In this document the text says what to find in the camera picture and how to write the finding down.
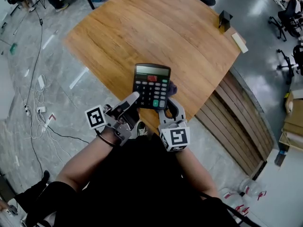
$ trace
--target wooden table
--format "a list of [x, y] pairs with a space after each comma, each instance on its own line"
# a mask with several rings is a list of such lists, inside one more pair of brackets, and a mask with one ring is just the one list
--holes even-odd
[[[240, 49], [199, 0], [109, 0], [72, 29], [65, 44], [120, 100], [132, 92], [136, 63], [171, 67], [174, 98], [190, 120], [218, 86]], [[141, 119], [154, 131], [154, 110]]]

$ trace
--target calculator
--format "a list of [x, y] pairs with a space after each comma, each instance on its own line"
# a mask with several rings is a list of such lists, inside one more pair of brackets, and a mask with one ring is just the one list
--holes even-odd
[[165, 109], [169, 90], [170, 68], [158, 64], [136, 64], [133, 92], [140, 93], [138, 108]]

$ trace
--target floor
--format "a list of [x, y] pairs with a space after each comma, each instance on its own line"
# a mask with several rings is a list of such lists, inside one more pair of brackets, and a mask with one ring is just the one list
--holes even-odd
[[[37, 7], [37, 12], [44, 22], [43, 48], [28, 102], [33, 107], [37, 78], [43, 74], [46, 78], [46, 88], [44, 102], [39, 105], [46, 106], [45, 117], [52, 113], [55, 115], [56, 120], [52, 121], [50, 126], [62, 135], [90, 141], [95, 134], [87, 126], [84, 111], [98, 104], [115, 105], [118, 99], [89, 71], [70, 89], [71, 83], [85, 67], [68, 52], [62, 44], [62, 39], [91, 12], [85, 0], [70, 2], [71, 6], [60, 13], [55, 13], [48, 2], [46, 9], [41, 5]], [[256, 94], [273, 126], [273, 131], [276, 132], [275, 135], [278, 135], [278, 127], [284, 118], [280, 102], [287, 87], [282, 74], [275, 70], [275, 65], [279, 63], [275, 49], [279, 47], [290, 53], [294, 40], [289, 38], [287, 43], [277, 40], [274, 28], [268, 26], [267, 18], [279, 11], [278, 6], [271, 0], [217, 0], [214, 9], [221, 12], [223, 8], [234, 15], [232, 25], [245, 38], [249, 48], [246, 54], [239, 56], [234, 67]], [[22, 18], [24, 19], [18, 32], [13, 36]], [[27, 14], [23, 10], [17, 10], [7, 23], [9, 26], [1, 35], [1, 39], [10, 44], [17, 43], [18, 46], [15, 54], [11, 55], [9, 46], [0, 42], [0, 52], [4, 51], [2, 56], [9, 61], [16, 96], [9, 118], [0, 122], [0, 170], [6, 174], [15, 191], [22, 192], [39, 181], [41, 175], [30, 142], [31, 119], [23, 107], [38, 53], [41, 27], [35, 12]], [[52, 35], [52, 40], [44, 48]], [[193, 118], [188, 125], [191, 128], [190, 148], [209, 170], [218, 189], [237, 189], [245, 178], [239, 166], [197, 119]], [[70, 155], [75, 155], [86, 145], [82, 141], [59, 137], [53, 133], [42, 134], [42, 129], [37, 128], [37, 121], [34, 121], [32, 127], [32, 137], [42, 168], [50, 171], [52, 180], [70, 159]]]

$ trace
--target calculator button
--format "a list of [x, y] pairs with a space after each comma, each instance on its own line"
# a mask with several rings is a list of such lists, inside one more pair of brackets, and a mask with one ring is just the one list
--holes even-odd
[[156, 99], [154, 99], [152, 105], [153, 105], [154, 107], [158, 107], [158, 104], [159, 104], [159, 101], [156, 100]]
[[161, 100], [161, 101], [160, 101], [160, 104], [159, 104], [159, 107], [160, 107], [160, 108], [164, 108], [164, 106], [165, 106], [165, 101]]
[[147, 76], [148, 81], [157, 81], [157, 76]]

